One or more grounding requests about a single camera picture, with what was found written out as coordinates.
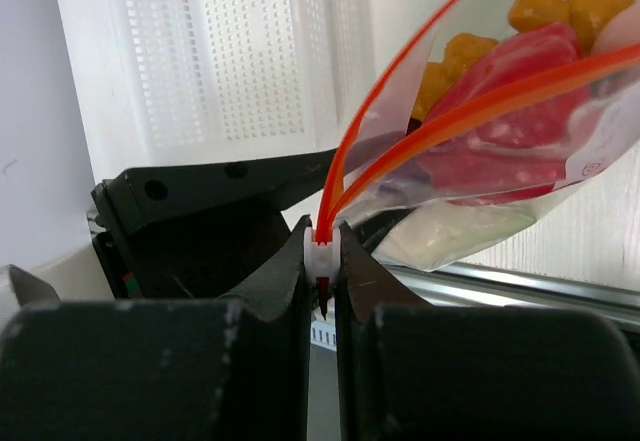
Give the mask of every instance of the black plastic jaw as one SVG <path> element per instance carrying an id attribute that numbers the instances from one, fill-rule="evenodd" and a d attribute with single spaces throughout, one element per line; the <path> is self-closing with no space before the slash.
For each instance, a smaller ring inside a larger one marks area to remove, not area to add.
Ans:
<path id="1" fill-rule="evenodd" d="M 215 298 L 289 237 L 281 212 L 322 189 L 334 151 L 242 163 L 135 168 L 96 186 L 94 247 L 116 297 Z"/>
<path id="2" fill-rule="evenodd" d="M 24 308 L 0 338 L 0 439 L 306 439 L 308 225 L 217 300 Z"/>
<path id="3" fill-rule="evenodd" d="M 343 229 L 336 289 L 342 439 L 640 439 L 640 373 L 587 312 L 438 308 Z"/>

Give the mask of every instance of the white wood surface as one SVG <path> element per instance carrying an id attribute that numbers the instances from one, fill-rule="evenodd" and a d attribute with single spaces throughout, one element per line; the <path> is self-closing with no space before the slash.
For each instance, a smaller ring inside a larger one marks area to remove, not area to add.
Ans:
<path id="1" fill-rule="evenodd" d="M 536 225 L 466 261 L 640 290 L 640 146 Z"/>

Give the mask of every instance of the silver metal bar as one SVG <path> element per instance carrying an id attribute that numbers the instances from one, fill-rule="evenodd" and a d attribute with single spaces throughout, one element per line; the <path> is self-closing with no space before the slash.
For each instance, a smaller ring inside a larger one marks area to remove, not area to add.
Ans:
<path id="1" fill-rule="evenodd" d="M 434 304 L 586 309 L 640 332 L 640 295 L 634 291 L 460 263 L 433 273 L 387 269 Z"/>

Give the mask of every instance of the white wall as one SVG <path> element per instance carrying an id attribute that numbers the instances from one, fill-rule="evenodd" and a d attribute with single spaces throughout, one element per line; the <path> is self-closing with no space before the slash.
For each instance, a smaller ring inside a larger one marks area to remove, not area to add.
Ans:
<path id="1" fill-rule="evenodd" d="M 56 0 L 0 0 L 0 266 L 89 241 L 93 176 Z"/>
<path id="2" fill-rule="evenodd" d="M 467 261 L 640 290 L 640 146 L 538 224 Z"/>

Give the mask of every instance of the white plastic crate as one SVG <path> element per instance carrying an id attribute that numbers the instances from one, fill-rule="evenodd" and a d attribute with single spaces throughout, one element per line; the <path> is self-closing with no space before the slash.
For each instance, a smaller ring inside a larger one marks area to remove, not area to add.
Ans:
<path id="1" fill-rule="evenodd" d="M 59 0 L 96 180 L 335 147 L 375 80 L 369 0 Z"/>

